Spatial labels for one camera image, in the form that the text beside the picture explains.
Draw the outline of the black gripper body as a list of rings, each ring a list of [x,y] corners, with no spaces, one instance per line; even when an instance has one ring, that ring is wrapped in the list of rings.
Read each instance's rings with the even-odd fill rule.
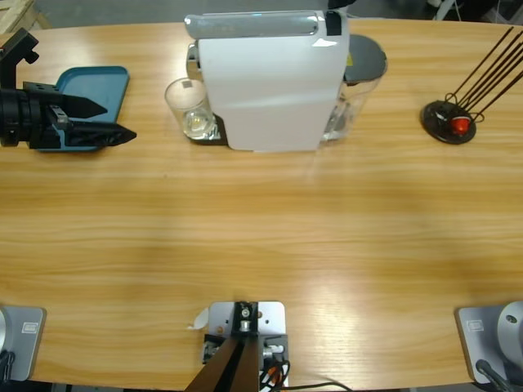
[[[52,106],[66,112],[68,96],[56,87],[1,89],[1,146],[25,142],[30,149],[62,149]]]

